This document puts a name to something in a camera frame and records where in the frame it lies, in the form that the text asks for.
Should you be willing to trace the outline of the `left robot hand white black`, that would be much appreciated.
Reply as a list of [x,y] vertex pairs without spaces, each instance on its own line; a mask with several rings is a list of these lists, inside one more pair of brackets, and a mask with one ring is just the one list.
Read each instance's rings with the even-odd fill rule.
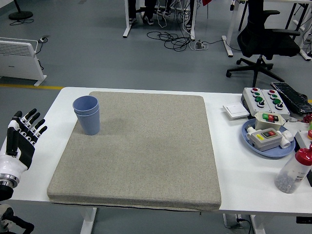
[[7,127],[6,139],[0,150],[0,177],[20,180],[27,171],[35,153],[35,144],[48,129],[45,119],[38,120],[36,108],[23,115],[17,111]]

